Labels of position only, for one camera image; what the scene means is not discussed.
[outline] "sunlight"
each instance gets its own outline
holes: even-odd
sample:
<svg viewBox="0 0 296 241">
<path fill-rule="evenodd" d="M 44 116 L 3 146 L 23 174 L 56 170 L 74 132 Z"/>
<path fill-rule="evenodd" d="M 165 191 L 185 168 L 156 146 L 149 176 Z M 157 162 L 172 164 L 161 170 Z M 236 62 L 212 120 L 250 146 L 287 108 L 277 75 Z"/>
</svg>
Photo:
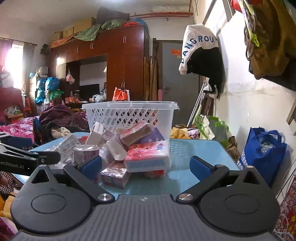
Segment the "sunlight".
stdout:
<svg viewBox="0 0 296 241">
<path fill-rule="evenodd" d="M 13 44 L 8 52 L 5 66 L 13 77 L 13 87 L 18 89 L 22 87 L 22 52 L 23 46 Z"/>
</svg>

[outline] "plastic laundry basket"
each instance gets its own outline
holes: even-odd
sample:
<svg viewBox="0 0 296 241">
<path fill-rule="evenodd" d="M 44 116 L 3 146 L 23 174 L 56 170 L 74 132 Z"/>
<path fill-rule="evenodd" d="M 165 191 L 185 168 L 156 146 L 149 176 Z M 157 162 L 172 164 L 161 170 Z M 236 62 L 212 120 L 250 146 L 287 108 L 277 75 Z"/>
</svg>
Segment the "plastic laundry basket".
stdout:
<svg viewBox="0 0 296 241">
<path fill-rule="evenodd" d="M 179 109 L 176 102 L 167 101 L 120 101 L 101 102 L 82 105 L 86 110 L 89 128 L 95 122 L 113 131 L 115 128 L 130 128 L 140 120 L 153 123 L 165 140 L 170 138 L 174 110 Z"/>
</svg>

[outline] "red plastic bag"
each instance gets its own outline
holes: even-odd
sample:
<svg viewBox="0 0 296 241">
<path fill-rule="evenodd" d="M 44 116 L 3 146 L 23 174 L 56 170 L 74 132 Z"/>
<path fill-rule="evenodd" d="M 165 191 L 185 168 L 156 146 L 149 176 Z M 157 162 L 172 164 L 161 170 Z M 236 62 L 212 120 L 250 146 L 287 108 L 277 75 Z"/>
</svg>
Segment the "red plastic bag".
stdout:
<svg viewBox="0 0 296 241">
<path fill-rule="evenodd" d="M 129 21 L 127 23 L 124 23 L 123 24 L 125 27 L 127 26 L 137 26 L 137 25 L 140 25 L 138 22 L 134 22 L 134 21 Z"/>
<path fill-rule="evenodd" d="M 231 0 L 231 7 L 239 12 L 242 12 L 242 10 L 240 9 L 239 3 L 237 2 L 237 0 Z"/>
<path fill-rule="evenodd" d="M 124 85 L 125 83 L 122 82 L 121 89 L 118 89 L 117 87 L 115 87 L 112 101 L 129 101 L 130 100 L 129 90 L 126 90 L 124 88 Z"/>
</svg>

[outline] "blue table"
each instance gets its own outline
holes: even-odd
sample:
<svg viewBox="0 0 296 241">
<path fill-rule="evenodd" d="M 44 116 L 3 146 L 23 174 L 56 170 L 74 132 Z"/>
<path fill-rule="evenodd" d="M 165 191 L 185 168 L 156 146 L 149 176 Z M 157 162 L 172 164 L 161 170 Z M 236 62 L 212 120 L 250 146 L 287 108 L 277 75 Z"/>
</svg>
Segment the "blue table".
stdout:
<svg viewBox="0 0 296 241">
<path fill-rule="evenodd" d="M 88 133 L 77 132 L 75 134 L 81 137 Z M 34 148 L 31 151 L 44 151 L 59 142 L 60 140 L 57 139 Z M 170 139 L 172 167 L 167 172 L 166 176 L 150 179 L 144 177 L 142 174 L 133 173 L 124 189 L 118 189 L 104 184 L 99 185 L 112 193 L 115 198 L 117 198 L 119 194 L 156 195 L 167 193 L 172 194 L 175 198 L 178 194 L 199 182 L 189 169 L 189 161 L 192 156 L 199 156 L 213 166 L 223 164 L 230 170 L 239 170 L 233 159 L 217 141 Z M 24 183 L 28 179 L 27 176 L 15 176 Z"/>
</svg>

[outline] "hanging plastic bag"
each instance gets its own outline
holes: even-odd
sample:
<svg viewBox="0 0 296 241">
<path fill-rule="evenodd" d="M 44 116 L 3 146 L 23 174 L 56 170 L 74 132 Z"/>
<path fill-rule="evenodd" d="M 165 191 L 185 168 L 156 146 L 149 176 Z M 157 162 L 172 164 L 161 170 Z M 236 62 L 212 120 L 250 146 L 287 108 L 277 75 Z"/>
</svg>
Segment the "hanging plastic bag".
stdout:
<svg viewBox="0 0 296 241">
<path fill-rule="evenodd" d="M 129 90 L 125 89 L 125 83 L 121 83 L 121 89 L 115 87 L 112 101 L 130 101 Z"/>
<path fill-rule="evenodd" d="M 67 77 L 66 77 L 66 81 L 69 82 L 69 84 L 73 84 L 75 82 L 75 79 L 72 77 L 71 73 L 70 73 L 70 70 L 68 70 L 68 74 L 67 74 Z"/>
</svg>

